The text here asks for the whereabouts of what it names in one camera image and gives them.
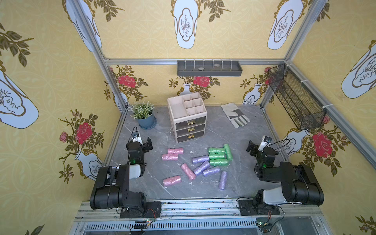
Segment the beige drawer organizer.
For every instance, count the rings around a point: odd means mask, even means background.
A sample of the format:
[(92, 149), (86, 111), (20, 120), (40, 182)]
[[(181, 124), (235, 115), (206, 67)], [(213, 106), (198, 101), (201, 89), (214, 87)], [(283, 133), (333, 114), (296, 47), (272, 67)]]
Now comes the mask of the beige drawer organizer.
[(167, 99), (171, 126), (177, 143), (205, 135), (208, 112), (200, 93)]

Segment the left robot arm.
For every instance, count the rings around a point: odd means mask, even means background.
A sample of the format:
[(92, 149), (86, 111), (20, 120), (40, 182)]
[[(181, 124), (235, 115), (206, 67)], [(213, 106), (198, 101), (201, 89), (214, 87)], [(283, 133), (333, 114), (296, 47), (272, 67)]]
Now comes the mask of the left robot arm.
[(146, 143), (129, 141), (126, 144), (129, 162), (119, 166), (103, 166), (99, 169), (91, 197), (93, 210), (112, 208), (135, 208), (146, 210), (143, 193), (130, 190), (130, 180), (142, 177), (147, 163), (145, 153), (153, 149), (152, 140)]

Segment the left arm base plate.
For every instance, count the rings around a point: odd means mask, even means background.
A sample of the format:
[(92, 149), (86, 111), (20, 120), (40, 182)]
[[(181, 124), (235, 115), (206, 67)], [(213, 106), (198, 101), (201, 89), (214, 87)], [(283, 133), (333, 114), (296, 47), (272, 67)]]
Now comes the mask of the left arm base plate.
[(159, 218), (161, 211), (161, 201), (147, 201), (139, 208), (122, 208), (120, 218)]

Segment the green trash bag roll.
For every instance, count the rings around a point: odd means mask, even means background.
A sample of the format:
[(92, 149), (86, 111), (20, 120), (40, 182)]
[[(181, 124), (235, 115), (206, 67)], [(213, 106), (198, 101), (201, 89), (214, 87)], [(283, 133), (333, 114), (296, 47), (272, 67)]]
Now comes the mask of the green trash bag roll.
[(212, 159), (210, 160), (212, 166), (228, 166), (229, 161), (227, 159)]
[(227, 160), (231, 162), (233, 160), (233, 154), (229, 144), (225, 144), (223, 148), (225, 149)]
[(226, 159), (225, 153), (211, 153), (209, 154), (210, 160)]
[(225, 150), (225, 148), (209, 147), (208, 148), (208, 153), (209, 154), (222, 154), (222, 153), (226, 153), (226, 150)]

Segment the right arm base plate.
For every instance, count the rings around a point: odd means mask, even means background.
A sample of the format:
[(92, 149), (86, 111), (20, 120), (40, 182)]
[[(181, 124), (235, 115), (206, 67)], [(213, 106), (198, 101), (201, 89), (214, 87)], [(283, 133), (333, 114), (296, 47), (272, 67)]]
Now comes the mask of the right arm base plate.
[(241, 198), (240, 200), (236, 201), (236, 205), (239, 208), (242, 216), (281, 214), (277, 206), (267, 205), (263, 202), (258, 203), (251, 199)]

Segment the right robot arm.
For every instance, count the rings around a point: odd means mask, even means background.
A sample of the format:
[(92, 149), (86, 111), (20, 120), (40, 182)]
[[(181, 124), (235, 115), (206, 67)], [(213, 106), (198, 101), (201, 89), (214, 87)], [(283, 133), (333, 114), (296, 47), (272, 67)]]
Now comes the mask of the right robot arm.
[(274, 166), (279, 152), (269, 146), (270, 141), (260, 145), (249, 141), (246, 151), (256, 158), (254, 172), (260, 181), (280, 183), (271, 190), (259, 190), (252, 200), (256, 214), (274, 213), (277, 207), (285, 204), (320, 206), (324, 203), (324, 193), (313, 170), (306, 165), (293, 165), (280, 162)]

